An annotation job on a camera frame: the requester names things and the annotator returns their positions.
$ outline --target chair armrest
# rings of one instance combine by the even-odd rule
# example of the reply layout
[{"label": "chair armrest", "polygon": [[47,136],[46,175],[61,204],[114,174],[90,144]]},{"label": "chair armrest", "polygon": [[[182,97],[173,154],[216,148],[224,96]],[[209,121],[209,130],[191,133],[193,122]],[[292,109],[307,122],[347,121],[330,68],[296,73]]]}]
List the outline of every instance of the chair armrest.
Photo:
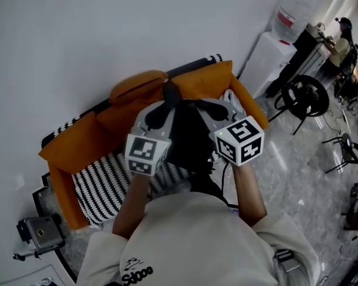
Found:
[{"label": "chair armrest", "polygon": [[231,74],[231,81],[229,88],[236,94],[241,105],[248,116],[252,116],[262,129],[269,126],[268,119],[263,111],[259,108],[256,101],[251,97],[245,87],[238,81],[238,79]]},{"label": "chair armrest", "polygon": [[69,227],[74,230],[88,226],[79,206],[72,175],[48,162],[53,190]]}]

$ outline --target black chair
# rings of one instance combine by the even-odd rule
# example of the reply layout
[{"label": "black chair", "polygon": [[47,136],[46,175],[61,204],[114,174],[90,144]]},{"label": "black chair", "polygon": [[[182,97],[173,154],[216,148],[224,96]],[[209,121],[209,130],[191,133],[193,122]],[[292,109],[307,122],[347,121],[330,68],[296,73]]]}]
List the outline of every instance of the black chair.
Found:
[{"label": "black chair", "polygon": [[334,140],[336,140],[336,141],[333,144],[340,143],[340,145],[341,145],[342,162],[341,162],[341,164],[326,171],[325,174],[327,174],[335,169],[340,170],[343,167],[345,167],[346,165],[348,165],[349,163],[358,164],[358,156],[354,152],[354,150],[358,151],[358,144],[351,141],[351,138],[347,133],[344,133],[342,136],[339,136],[337,138],[333,138],[333,139],[324,141],[324,142],[322,142],[322,144],[328,143],[328,142],[331,142]]},{"label": "black chair", "polygon": [[[281,99],[285,105],[278,107]],[[329,96],[318,80],[307,75],[300,75],[281,89],[281,95],[274,102],[274,107],[280,112],[272,117],[270,122],[286,110],[301,120],[300,125],[293,133],[295,135],[306,117],[321,116],[328,110]]]}]

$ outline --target black hair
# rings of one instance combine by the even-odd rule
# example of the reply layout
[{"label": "black hair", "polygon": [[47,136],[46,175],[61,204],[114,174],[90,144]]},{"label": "black hair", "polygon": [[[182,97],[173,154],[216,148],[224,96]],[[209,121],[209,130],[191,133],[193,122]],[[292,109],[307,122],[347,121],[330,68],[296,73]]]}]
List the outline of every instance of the black hair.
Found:
[{"label": "black hair", "polygon": [[349,41],[350,45],[353,45],[353,36],[351,35],[351,30],[353,28],[353,25],[351,21],[346,17],[342,17],[340,19],[340,24],[343,24],[346,27],[346,29],[344,29],[344,31],[341,34],[341,38],[346,39],[347,41]]}]

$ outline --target white cabinet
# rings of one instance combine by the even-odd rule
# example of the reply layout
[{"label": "white cabinet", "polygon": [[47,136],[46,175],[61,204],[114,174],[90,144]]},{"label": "white cabinet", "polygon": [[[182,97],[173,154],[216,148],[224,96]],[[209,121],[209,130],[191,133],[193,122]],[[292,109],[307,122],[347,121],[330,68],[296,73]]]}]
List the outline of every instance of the white cabinet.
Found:
[{"label": "white cabinet", "polygon": [[296,51],[293,45],[276,39],[272,32],[261,34],[251,57],[246,62],[240,82],[253,98],[260,96],[269,84],[279,77]]}]

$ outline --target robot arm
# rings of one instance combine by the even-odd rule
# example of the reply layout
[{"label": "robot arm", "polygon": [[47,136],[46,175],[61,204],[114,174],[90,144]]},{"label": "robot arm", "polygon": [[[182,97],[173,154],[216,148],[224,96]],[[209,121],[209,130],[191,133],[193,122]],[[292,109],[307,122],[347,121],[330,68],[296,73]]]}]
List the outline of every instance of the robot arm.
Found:
[{"label": "robot arm", "polygon": [[181,101],[194,105],[210,131],[217,153],[235,165],[242,165],[263,153],[264,132],[251,116],[245,117],[233,105],[212,98],[183,100],[177,86],[165,83],[164,101],[140,112],[126,143],[127,169],[153,176],[164,162],[171,145],[169,134],[175,108]]}]

